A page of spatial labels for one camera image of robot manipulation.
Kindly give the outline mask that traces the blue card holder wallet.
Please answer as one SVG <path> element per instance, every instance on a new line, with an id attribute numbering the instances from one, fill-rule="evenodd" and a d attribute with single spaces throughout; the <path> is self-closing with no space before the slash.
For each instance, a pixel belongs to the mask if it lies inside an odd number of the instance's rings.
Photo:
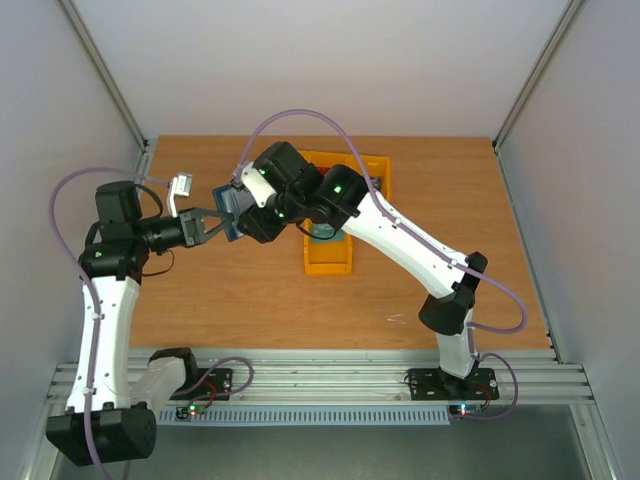
<path id="1" fill-rule="evenodd" d="M 246 189 L 236 189 L 231 184 L 223 185 L 212 191 L 217 209 L 233 216 L 229 226 L 225 228 L 225 235 L 229 242 L 234 242 L 243 236 L 238 228 L 240 215 L 254 204 L 251 193 Z"/>

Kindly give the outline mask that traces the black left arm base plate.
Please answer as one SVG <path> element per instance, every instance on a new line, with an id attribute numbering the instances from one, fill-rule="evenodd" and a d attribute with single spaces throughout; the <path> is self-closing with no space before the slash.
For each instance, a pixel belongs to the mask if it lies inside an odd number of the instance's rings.
<path id="1" fill-rule="evenodd" d="M 174 394 L 172 401 L 186 401 L 199 397 L 210 399 L 212 394 L 214 401 L 228 401 L 228 393 L 233 386 L 233 370 L 230 368 L 217 368 L 208 374 L 207 378 L 194 390 L 187 394 Z"/>

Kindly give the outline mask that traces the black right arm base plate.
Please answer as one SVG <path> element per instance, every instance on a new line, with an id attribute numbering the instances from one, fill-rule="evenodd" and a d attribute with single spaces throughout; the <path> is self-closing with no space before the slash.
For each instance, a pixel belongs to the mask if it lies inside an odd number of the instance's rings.
<path id="1" fill-rule="evenodd" d="M 500 398 L 496 375 L 490 368 L 476 368 L 464 379 L 440 368 L 412 368 L 406 372 L 404 382 L 414 401 L 493 401 Z"/>

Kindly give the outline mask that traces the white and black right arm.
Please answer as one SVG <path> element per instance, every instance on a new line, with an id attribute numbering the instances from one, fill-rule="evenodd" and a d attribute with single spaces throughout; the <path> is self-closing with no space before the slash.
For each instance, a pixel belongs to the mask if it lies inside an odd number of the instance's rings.
<path id="1" fill-rule="evenodd" d="M 484 255 L 447 247 L 395 210 L 369 178 L 344 164 L 320 169 L 288 142 L 274 143 L 234 178 L 253 199 L 237 228 L 259 243 L 310 220 L 366 242 L 410 273 L 428 293 L 418 318 L 436 335 L 442 387 L 457 397 L 475 387 L 471 321 Z"/>

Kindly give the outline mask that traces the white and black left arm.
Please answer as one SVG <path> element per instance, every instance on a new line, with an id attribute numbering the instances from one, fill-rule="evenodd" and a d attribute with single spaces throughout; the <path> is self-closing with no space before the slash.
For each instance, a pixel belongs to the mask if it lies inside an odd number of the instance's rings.
<path id="1" fill-rule="evenodd" d="M 97 188 L 98 220 L 76 259 L 85 303 L 80 357 L 65 412 L 48 419 L 46 437 L 77 466 L 149 457 L 160 410 L 175 396 L 192 397 L 201 386 L 188 347 L 156 351 L 142 377 L 129 384 L 132 316 L 151 254 L 203 245 L 233 216 L 189 208 L 145 217 L 138 197 L 143 189 L 132 181 Z"/>

